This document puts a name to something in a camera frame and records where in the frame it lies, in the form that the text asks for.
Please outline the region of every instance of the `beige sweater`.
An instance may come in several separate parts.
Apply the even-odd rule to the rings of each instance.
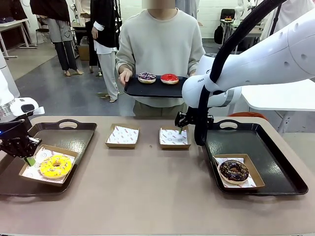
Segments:
[[[171,73],[187,77],[204,53],[195,18],[178,10],[171,20],[159,21],[144,10],[123,24],[116,69],[126,64],[135,74]],[[177,98],[135,99],[152,107],[173,107],[184,102]]]

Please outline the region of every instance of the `black backpack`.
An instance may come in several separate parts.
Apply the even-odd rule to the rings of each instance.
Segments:
[[[222,44],[223,41],[223,27],[221,25],[215,31],[215,42],[218,44]]]

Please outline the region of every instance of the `person's right hand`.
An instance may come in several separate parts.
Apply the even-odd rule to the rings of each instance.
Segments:
[[[119,75],[120,83],[125,86],[126,82],[129,81],[130,77],[132,76],[132,71],[128,68],[125,68],[124,71]]]

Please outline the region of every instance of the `bare foot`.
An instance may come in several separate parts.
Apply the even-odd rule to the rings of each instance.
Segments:
[[[76,72],[77,72],[78,75],[83,75],[83,74],[84,74],[84,73],[83,73],[82,71],[80,71],[80,70],[76,70]]]

